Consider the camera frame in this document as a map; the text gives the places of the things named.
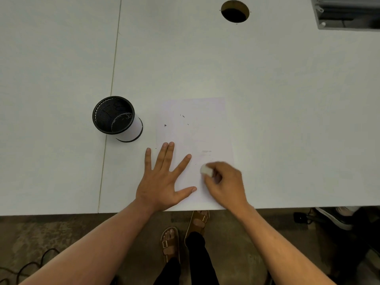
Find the white eraser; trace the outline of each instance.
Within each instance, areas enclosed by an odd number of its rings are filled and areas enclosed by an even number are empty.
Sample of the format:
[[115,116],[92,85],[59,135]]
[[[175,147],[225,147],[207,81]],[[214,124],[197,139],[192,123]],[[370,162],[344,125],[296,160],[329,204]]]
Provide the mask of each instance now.
[[203,164],[201,166],[201,174],[206,174],[206,175],[212,177],[212,175],[214,174],[214,171],[210,167],[207,167],[206,164]]

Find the white paper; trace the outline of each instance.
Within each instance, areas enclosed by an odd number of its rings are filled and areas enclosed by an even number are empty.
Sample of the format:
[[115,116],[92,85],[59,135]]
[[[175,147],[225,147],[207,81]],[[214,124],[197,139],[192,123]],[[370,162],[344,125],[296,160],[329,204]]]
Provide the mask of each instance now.
[[157,150],[164,142],[171,141],[175,143],[175,149],[170,171],[187,154],[192,155],[175,184],[175,190],[190,186],[196,186],[198,190],[169,210],[222,209],[208,192],[200,168],[204,163],[214,161],[233,164],[224,98],[164,101],[157,115]]

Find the sandal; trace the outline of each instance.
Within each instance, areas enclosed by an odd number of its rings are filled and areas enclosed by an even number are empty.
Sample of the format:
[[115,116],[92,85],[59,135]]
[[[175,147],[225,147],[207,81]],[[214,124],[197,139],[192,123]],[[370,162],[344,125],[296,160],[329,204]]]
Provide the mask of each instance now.
[[[170,229],[174,229],[174,232],[175,232],[175,237],[173,239],[169,239],[169,240],[164,240],[164,235],[166,232],[168,232]],[[164,232],[162,233],[161,235],[161,247],[162,249],[164,250],[165,248],[168,248],[168,247],[174,247],[174,254],[169,254],[169,255],[166,255],[164,253],[164,262],[165,264],[169,262],[169,260],[173,257],[176,257],[178,259],[178,262],[181,263],[180,259],[179,259],[179,238],[178,238],[178,230],[176,227],[169,227],[169,228],[166,228],[164,230]]]
[[201,234],[203,236],[204,227],[202,228],[202,227],[195,225],[193,221],[194,221],[194,219],[198,219],[198,220],[200,220],[206,224],[207,220],[210,218],[210,211],[208,211],[208,210],[207,210],[207,215],[208,216],[203,215],[201,212],[193,211],[193,214],[191,215],[189,227],[187,228],[187,231],[186,231],[185,240],[191,232],[198,232],[199,234]]

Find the right hand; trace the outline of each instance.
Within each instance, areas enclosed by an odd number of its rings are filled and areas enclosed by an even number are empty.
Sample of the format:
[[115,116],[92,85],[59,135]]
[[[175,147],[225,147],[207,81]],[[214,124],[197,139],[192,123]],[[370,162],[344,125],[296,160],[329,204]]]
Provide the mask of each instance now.
[[214,179],[203,174],[207,189],[214,199],[235,216],[250,207],[244,192],[241,172],[226,162],[207,163],[214,170],[214,177],[221,175],[221,181],[216,184]]

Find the shoe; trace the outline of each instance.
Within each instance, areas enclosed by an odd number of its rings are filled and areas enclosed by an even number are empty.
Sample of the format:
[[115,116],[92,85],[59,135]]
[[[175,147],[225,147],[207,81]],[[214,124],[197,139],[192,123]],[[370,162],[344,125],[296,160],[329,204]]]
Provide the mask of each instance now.
[[335,225],[340,229],[350,231],[352,230],[352,216],[343,216],[340,215],[335,207],[315,207],[315,209],[321,214],[329,218]]

